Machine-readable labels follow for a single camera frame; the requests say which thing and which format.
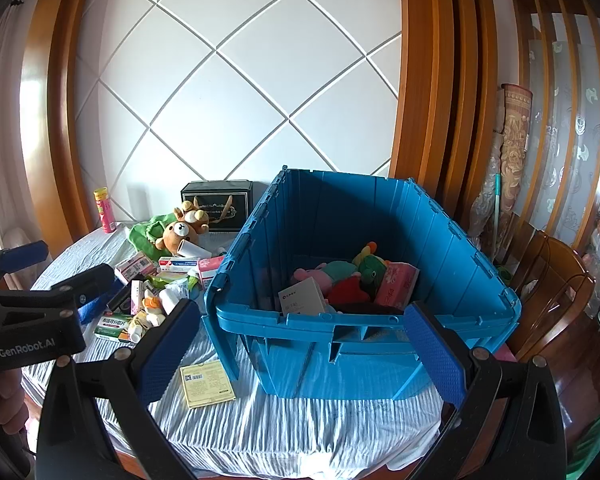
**green cloth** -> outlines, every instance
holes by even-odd
[[[600,452],[600,417],[577,441],[567,464],[566,480],[577,480]]]
[[[171,253],[167,249],[159,251],[154,242],[162,237],[165,227],[175,221],[176,215],[173,213],[154,216],[148,222],[134,225],[129,231],[128,240],[137,251],[143,252],[149,259],[157,262],[162,256],[171,256]],[[147,228],[149,228],[149,235],[153,240],[149,240],[147,237]]]

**pink stuffed toy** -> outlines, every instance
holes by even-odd
[[[328,264],[320,264],[316,269],[296,269],[294,275],[291,277],[291,284],[302,282],[307,278],[313,278],[318,283],[322,295],[326,298],[335,283],[346,280],[349,276],[355,274],[360,275],[354,264],[335,260]]]

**human hand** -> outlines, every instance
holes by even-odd
[[[0,425],[8,435],[18,433],[29,418],[19,368],[0,373]]]

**black gift box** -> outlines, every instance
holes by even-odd
[[[180,192],[182,201],[189,200],[209,215],[209,230],[238,232],[253,209],[253,182],[251,180],[208,180],[189,182]],[[229,203],[223,220],[222,211]]]

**red stuffed toy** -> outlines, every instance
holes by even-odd
[[[351,276],[333,285],[327,301],[334,306],[346,303],[364,303],[371,301],[371,298],[364,290],[360,289],[360,276]]]

